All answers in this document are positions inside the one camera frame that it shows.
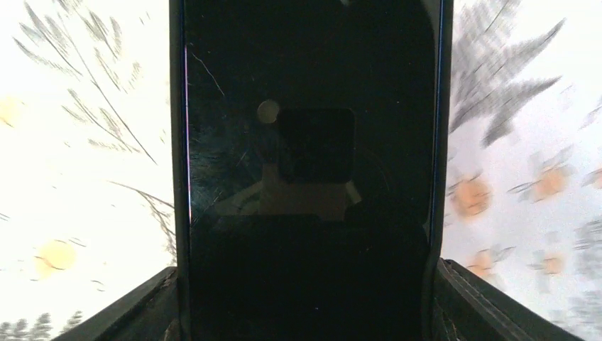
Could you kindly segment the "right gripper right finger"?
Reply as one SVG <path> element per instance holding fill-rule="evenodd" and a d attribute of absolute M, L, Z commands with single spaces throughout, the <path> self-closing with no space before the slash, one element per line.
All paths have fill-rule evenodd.
<path fill-rule="evenodd" d="M 580 340 L 452 260 L 438 261 L 432 293 L 431 340 Z"/>

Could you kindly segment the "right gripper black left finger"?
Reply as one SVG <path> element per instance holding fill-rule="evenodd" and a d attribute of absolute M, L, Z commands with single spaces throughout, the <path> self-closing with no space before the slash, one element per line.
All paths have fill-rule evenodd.
<path fill-rule="evenodd" d="M 176 340 L 178 328 L 177 268 L 169 266 L 55 339 Z"/>

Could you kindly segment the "black phone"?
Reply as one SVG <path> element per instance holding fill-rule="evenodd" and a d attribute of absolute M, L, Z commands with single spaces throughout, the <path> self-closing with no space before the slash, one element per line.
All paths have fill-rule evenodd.
<path fill-rule="evenodd" d="M 430 340 L 452 1 L 171 1 L 184 340 Z"/>

